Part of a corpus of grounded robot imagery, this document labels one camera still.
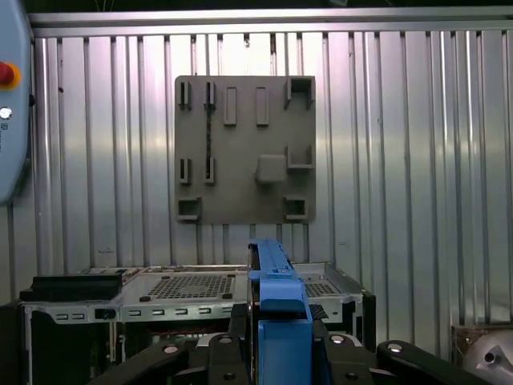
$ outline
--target gray bracket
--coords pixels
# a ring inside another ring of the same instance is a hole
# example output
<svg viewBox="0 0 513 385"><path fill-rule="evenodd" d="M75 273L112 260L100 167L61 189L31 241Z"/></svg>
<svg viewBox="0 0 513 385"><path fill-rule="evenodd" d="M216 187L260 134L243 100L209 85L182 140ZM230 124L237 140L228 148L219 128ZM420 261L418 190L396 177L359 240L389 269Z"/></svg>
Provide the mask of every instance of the gray bracket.
<svg viewBox="0 0 513 385"><path fill-rule="evenodd" d="M178 221L308 223L315 217L315 78L176 80Z"/></svg>

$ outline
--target corrugated metal wall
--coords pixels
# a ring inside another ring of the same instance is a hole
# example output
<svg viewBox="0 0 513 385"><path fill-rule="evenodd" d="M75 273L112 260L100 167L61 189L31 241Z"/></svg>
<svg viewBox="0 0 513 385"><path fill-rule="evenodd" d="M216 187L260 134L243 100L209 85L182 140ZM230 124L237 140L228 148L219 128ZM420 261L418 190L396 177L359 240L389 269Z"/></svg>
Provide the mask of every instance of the corrugated metal wall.
<svg viewBox="0 0 513 385"><path fill-rule="evenodd" d="M451 322L509 322L513 32L325 26L37 38L34 174L0 209L0 296L91 265L245 263L250 237L278 237L377 295L379 340L447 357ZM316 76L314 223L174 221L190 74Z"/></svg>

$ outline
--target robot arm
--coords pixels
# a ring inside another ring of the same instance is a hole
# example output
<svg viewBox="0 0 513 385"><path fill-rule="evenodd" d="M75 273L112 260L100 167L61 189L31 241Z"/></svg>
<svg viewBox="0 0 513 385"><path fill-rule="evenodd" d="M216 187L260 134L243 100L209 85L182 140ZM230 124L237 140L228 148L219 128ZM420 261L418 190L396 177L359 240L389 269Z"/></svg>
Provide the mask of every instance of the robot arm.
<svg viewBox="0 0 513 385"><path fill-rule="evenodd" d="M310 311L305 285L281 245L252 241L248 304L232 309L226 334L202 338L196 349L161 342L90 385L486 385L462 369L402 341L376 352L347 334L330 334Z"/></svg>

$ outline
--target mounting plate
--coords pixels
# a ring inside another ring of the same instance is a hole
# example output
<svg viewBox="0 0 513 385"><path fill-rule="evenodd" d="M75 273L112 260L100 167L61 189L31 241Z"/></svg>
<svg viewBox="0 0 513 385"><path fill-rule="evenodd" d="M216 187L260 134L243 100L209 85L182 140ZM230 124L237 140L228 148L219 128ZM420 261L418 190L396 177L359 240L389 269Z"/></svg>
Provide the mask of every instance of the mounting plate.
<svg viewBox="0 0 513 385"><path fill-rule="evenodd" d="M178 221L280 224L315 217L315 79L176 80Z"/></svg>

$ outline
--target screw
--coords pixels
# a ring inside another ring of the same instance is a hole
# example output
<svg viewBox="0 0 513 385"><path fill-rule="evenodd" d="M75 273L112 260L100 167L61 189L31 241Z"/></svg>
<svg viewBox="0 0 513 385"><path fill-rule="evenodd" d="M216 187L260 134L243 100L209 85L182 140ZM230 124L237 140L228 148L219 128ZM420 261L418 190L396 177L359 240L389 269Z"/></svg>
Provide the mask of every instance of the screw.
<svg viewBox="0 0 513 385"><path fill-rule="evenodd" d="M178 348L174 345L167 345L164 348L164 353L168 353L169 355L172 355L173 353L176 353L178 351Z"/></svg>
<svg viewBox="0 0 513 385"><path fill-rule="evenodd" d="M394 353L401 353L401 351L402 351L402 346L401 346L401 345L398 345L397 343L391 343L391 344L388 346L388 350L389 350L389 351L393 351Z"/></svg>
<svg viewBox="0 0 513 385"><path fill-rule="evenodd" d="M344 337L342 337L341 335L332 335L330 339L331 339L331 342L336 343L336 344L340 344L340 343L344 342Z"/></svg>

